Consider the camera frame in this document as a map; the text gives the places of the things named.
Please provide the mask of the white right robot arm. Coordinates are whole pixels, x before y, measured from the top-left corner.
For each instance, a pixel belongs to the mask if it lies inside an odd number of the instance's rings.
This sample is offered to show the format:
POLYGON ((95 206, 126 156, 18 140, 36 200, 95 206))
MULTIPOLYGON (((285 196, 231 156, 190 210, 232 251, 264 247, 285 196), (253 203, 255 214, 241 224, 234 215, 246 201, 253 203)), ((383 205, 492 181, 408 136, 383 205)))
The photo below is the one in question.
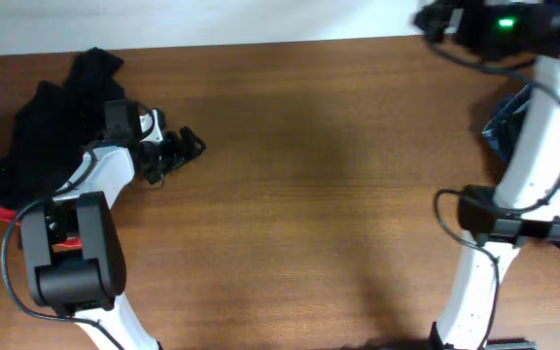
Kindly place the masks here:
POLYGON ((525 241, 560 249, 560 1, 435 1, 414 23, 432 53, 451 34, 472 54, 469 69, 524 86, 509 104, 527 114, 501 182, 457 193, 462 253, 428 338, 432 349, 486 349, 501 284, 525 241))

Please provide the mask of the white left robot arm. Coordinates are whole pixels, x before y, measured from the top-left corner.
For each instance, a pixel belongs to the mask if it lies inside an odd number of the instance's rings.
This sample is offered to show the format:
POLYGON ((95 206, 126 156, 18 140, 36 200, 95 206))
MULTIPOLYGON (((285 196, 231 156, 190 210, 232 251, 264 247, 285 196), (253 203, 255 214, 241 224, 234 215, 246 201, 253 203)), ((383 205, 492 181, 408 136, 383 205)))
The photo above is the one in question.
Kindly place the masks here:
POLYGON ((111 209, 136 176, 161 184, 207 146, 186 126, 167 130, 160 109, 126 99, 105 103, 104 122, 67 182, 18 215, 30 297, 50 310, 32 315, 78 326, 99 349, 159 349, 125 294, 111 209))

